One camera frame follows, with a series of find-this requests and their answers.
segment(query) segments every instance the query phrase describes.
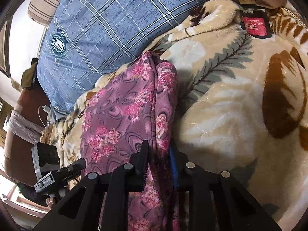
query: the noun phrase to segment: round logo emblem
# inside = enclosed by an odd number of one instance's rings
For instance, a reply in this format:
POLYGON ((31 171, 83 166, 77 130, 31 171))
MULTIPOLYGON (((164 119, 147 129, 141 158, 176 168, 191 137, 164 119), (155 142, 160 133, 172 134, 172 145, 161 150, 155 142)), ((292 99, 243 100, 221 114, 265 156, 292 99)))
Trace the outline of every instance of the round logo emblem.
POLYGON ((59 33, 52 35, 50 45, 53 53, 56 56, 64 55, 66 51, 66 38, 64 32, 61 30, 59 33))

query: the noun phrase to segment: silver screw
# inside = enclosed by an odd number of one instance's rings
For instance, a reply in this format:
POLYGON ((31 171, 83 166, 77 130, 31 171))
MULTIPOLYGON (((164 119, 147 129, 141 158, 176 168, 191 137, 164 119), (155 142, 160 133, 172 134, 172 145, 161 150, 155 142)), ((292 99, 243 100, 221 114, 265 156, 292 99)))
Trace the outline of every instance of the silver screw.
POLYGON ((228 171, 222 171, 222 172, 221 172, 221 176, 224 177, 224 178, 229 178, 230 175, 231 175, 231 174, 230 174, 228 171))
POLYGON ((195 163, 193 163, 193 162, 188 162, 188 163, 186 163, 186 167, 187 168, 194 168, 196 165, 195 165, 195 163))
POLYGON ((126 164, 124 164, 124 168, 127 169, 127 170, 130 170, 130 169, 133 168, 133 164, 131 164, 131 163, 126 163, 126 164))
POLYGON ((88 174, 88 178, 91 179, 91 180, 95 179, 96 177, 97 177, 96 173, 92 172, 92 173, 88 174))

